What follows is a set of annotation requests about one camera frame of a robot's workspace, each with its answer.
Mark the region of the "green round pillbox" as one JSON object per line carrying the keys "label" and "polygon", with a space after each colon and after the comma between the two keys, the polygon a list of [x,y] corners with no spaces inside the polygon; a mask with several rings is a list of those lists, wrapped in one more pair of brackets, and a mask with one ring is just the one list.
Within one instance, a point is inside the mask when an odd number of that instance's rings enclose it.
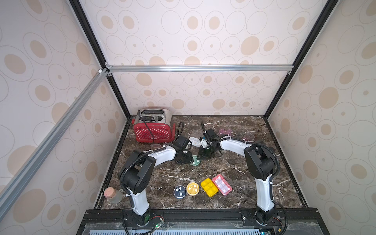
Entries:
{"label": "green round pillbox", "polygon": [[193,155],[193,162],[191,163],[192,166],[198,166],[200,165],[201,163],[201,160],[198,159],[198,156],[197,155]]}

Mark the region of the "magenta pillbox clear lid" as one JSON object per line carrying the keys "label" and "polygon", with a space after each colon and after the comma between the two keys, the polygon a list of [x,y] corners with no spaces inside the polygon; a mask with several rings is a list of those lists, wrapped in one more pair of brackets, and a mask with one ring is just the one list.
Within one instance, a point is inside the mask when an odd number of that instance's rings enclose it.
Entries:
{"label": "magenta pillbox clear lid", "polygon": [[255,135],[252,132],[244,132],[241,139],[247,142],[252,142],[255,139]]}

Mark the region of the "yellow lidded rectangular pillbox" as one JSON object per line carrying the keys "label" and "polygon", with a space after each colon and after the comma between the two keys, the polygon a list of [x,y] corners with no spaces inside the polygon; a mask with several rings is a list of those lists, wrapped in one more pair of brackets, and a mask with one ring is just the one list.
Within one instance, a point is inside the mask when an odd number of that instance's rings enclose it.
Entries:
{"label": "yellow lidded rectangular pillbox", "polygon": [[204,181],[200,183],[200,185],[208,197],[213,197],[218,193],[217,186],[213,183],[213,181],[210,178],[206,178]]}

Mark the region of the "red rectangular pillbox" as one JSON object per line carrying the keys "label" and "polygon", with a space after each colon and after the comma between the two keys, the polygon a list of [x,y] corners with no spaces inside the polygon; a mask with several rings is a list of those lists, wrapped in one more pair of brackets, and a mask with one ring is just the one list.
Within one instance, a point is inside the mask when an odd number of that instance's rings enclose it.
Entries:
{"label": "red rectangular pillbox", "polygon": [[226,181],[226,179],[221,174],[218,174],[217,176],[215,176],[212,179],[212,181],[223,196],[228,195],[233,190],[230,184]]}

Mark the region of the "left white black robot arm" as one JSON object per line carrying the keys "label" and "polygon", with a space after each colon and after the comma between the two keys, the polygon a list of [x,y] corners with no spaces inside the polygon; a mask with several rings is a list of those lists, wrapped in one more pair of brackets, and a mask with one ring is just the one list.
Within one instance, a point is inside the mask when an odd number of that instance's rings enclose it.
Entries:
{"label": "left white black robot arm", "polygon": [[184,122],[178,125],[178,136],[155,150],[134,150],[118,174],[119,183],[127,196],[133,215],[145,220],[150,216],[146,188],[156,166],[174,160],[180,165],[193,163],[192,142],[182,135]]}

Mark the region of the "yellow round pillbox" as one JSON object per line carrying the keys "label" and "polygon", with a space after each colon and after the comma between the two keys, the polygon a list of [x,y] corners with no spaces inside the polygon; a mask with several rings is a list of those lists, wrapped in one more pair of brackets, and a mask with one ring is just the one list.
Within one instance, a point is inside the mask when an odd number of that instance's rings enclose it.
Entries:
{"label": "yellow round pillbox", "polygon": [[188,195],[195,196],[199,193],[199,185],[196,182],[190,182],[187,184],[186,190]]}

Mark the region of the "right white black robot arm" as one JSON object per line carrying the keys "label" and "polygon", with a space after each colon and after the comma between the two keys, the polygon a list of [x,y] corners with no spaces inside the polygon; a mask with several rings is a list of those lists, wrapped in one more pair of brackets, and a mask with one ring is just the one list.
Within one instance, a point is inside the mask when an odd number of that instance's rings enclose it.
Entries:
{"label": "right white black robot arm", "polygon": [[256,219],[266,225],[275,215],[277,203],[273,197],[273,179],[280,172],[280,163],[274,150],[263,142],[249,142],[232,136],[217,135],[206,129],[201,122],[204,145],[199,147],[197,158],[207,160],[222,156],[222,151],[231,151],[246,159],[248,171],[255,178],[257,189]]}

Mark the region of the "dark blue round pillbox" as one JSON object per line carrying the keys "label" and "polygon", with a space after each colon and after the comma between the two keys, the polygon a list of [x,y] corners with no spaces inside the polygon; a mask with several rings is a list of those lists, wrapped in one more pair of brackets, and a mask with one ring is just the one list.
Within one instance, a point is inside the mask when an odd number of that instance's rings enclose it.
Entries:
{"label": "dark blue round pillbox", "polygon": [[175,198],[183,199],[186,196],[186,188],[184,186],[176,186],[173,192]]}

